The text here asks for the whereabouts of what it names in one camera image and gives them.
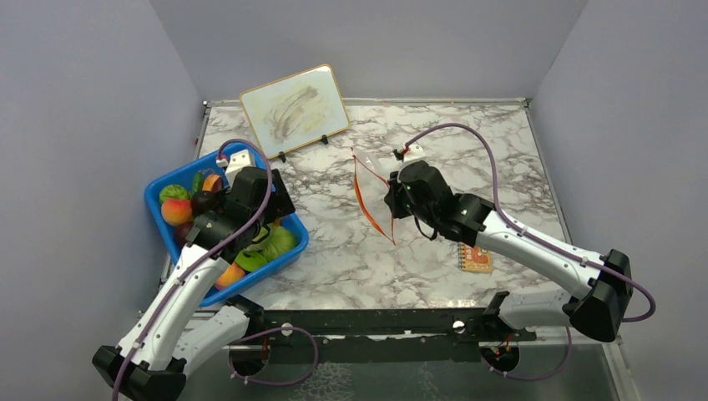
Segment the clear orange-zip bag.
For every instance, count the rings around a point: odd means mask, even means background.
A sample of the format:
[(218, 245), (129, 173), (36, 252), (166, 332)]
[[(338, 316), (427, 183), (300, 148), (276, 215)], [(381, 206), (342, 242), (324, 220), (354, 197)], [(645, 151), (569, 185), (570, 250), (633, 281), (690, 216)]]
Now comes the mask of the clear orange-zip bag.
[(394, 219), (384, 201), (390, 189), (386, 171), (371, 152), (351, 147), (351, 156), (354, 163), (353, 188), (358, 205), (373, 229), (395, 245)]

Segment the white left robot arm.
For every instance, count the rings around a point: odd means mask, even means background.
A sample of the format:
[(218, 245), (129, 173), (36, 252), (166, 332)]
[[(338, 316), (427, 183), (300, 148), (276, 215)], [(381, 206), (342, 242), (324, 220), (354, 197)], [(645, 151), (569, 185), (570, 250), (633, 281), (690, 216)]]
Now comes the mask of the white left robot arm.
[(271, 168), (240, 167), (229, 188), (210, 195), (147, 311), (118, 345), (102, 346), (93, 356), (114, 400), (176, 400), (194, 368), (225, 345), (228, 336), (243, 343), (259, 338), (261, 319), (232, 307), (208, 322), (204, 340), (182, 335), (237, 254), (259, 238), (266, 225), (294, 210), (280, 172)]

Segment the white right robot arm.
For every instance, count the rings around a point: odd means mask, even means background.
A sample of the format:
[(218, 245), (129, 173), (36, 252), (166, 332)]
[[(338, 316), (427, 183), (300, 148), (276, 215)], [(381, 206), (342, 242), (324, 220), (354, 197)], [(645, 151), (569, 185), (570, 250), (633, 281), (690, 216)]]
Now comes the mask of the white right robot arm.
[(504, 218), (491, 201), (454, 193), (425, 161), (394, 171), (385, 203), (395, 219), (413, 217), (442, 237), (505, 256), (559, 285), (557, 291), (497, 297), (482, 317), (483, 332), (501, 340), (514, 329), (572, 327), (596, 341), (613, 342), (633, 295), (630, 259), (612, 249), (587, 251)]

